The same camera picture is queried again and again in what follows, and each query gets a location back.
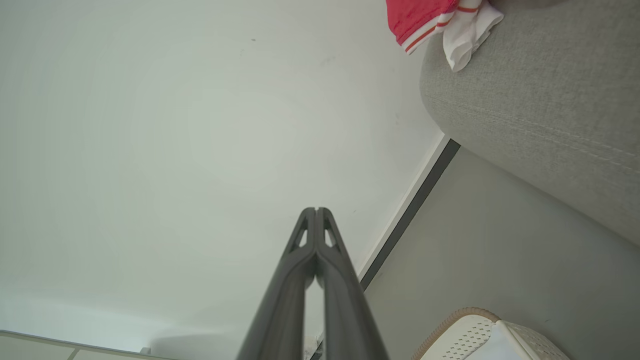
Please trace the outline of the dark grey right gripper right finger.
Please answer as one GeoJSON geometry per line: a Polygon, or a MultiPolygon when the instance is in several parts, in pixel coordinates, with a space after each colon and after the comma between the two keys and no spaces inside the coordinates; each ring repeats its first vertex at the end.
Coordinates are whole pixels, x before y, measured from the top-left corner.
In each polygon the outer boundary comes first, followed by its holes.
{"type": "Polygon", "coordinates": [[[333,214],[317,209],[317,279],[325,360],[390,360],[333,214]]]}

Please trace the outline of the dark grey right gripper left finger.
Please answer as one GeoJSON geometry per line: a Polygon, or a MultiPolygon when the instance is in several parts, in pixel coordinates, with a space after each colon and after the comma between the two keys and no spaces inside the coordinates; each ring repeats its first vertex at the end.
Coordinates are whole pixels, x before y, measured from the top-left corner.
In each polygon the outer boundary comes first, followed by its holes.
{"type": "Polygon", "coordinates": [[[306,291],[316,274],[314,221],[302,210],[236,360],[303,360],[306,291]]]}

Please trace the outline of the red and white garment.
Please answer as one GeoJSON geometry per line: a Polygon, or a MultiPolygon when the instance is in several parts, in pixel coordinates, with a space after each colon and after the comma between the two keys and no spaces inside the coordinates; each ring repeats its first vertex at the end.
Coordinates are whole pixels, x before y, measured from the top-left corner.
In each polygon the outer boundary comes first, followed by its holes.
{"type": "Polygon", "coordinates": [[[505,17],[489,0],[386,0],[388,26],[407,55],[442,34],[445,59],[461,71],[505,17]]]}

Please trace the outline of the white perforated laundry basket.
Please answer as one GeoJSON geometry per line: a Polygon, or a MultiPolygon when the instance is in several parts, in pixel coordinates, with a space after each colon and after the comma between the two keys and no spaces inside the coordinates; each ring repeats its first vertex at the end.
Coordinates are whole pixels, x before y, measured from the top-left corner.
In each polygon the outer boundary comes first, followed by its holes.
{"type": "Polygon", "coordinates": [[[550,339],[478,307],[458,309],[422,342],[411,360],[570,360],[550,339]]]}

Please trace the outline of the white and dark baseboard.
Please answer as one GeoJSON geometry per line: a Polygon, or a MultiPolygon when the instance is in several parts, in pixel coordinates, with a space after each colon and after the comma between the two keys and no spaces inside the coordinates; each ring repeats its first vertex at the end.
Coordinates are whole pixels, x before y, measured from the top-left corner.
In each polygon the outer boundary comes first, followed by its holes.
{"type": "Polygon", "coordinates": [[[374,280],[382,264],[400,241],[416,214],[432,193],[442,174],[457,154],[460,144],[441,133],[434,146],[427,151],[417,176],[404,194],[400,205],[384,226],[373,247],[368,251],[357,274],[360,287],[365,291],[374,280]]]}

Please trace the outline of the grey fabric sofa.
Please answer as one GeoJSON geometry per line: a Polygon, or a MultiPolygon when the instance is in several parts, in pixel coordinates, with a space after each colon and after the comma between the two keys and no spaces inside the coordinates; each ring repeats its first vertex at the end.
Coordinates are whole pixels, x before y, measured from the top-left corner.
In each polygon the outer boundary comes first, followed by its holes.
{"type": "Polygon", "coordinates": [[[640,247],[640,0],[491,0],[503,20],[420,91],[458,144],[640,247]]]}

